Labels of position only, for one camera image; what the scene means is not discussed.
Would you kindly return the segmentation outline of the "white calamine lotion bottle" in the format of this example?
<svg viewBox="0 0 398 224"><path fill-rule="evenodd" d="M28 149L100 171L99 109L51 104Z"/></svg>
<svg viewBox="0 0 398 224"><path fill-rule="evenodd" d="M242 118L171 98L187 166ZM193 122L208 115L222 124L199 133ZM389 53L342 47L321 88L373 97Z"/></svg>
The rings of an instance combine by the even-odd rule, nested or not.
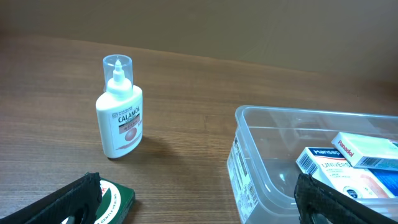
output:
<svg viewBox="0 0 398 224"><path fill-rule="evenodd" d="M143 137L143 91L134 84L133 62L126 55L103 59L104 93L96 100L103 152L110 159L133 151Z"/></svg>

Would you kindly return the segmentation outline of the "white green Panadol box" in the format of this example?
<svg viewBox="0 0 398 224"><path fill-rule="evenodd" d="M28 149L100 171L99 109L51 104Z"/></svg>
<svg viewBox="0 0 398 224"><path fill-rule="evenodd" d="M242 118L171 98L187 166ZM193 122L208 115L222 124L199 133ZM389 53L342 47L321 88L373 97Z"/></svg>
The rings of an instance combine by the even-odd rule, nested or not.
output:
<svg viewBox="0 0 398 224"><path fill-rule="evenodd" d="M331 141L355 168L397 171L397 141L339 132Z"/></svg>

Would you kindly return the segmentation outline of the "blue Vicks lozenge box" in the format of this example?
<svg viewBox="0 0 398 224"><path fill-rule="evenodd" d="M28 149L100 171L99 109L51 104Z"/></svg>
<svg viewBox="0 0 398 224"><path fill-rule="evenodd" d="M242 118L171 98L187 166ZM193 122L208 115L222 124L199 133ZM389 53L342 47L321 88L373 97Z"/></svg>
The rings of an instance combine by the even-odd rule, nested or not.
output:
<svg viewBox="0 0 398 224"><path fill-rule="evenodd" d="M397 171L370 169L375 177L393 194L397 196Z"/></svg>

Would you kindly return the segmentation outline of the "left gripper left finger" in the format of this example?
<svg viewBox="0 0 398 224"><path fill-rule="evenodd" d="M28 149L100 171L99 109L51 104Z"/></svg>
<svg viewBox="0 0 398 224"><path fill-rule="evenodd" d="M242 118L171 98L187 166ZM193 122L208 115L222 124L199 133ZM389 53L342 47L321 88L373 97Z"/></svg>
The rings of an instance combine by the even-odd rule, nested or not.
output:
<svg viewBox="0 0 398 224"><path fill-rule="evenodd" d="M102 201L100 180L99 173L86 173L50 195L1 218L1 223L61 223L67 218L72 218L72 223L94 223Z"/></svg>

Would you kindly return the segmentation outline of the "white Hansaplast plaster box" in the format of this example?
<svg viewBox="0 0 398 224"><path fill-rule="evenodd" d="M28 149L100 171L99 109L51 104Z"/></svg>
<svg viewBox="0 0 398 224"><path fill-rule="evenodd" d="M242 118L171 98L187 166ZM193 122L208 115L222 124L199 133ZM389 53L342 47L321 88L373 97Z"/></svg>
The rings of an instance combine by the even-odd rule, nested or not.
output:
<svg viewBox="0 0 398 224"><path fill-rule="evenodd" d="M296 164L304 174L351 198L396 198L370 169L352 167L335 148L306 147Z"/></svg>

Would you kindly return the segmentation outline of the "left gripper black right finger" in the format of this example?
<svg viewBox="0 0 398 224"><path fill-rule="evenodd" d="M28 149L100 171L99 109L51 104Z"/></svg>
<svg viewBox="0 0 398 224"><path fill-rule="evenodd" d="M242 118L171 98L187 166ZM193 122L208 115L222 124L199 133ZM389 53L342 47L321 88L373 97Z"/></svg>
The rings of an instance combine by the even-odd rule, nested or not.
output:
<svg viewBox="0 0 398 224"><path fill-rule="evenodd" d="M294 198L300 224L397 224L308 174L298 176Z"/></svg>

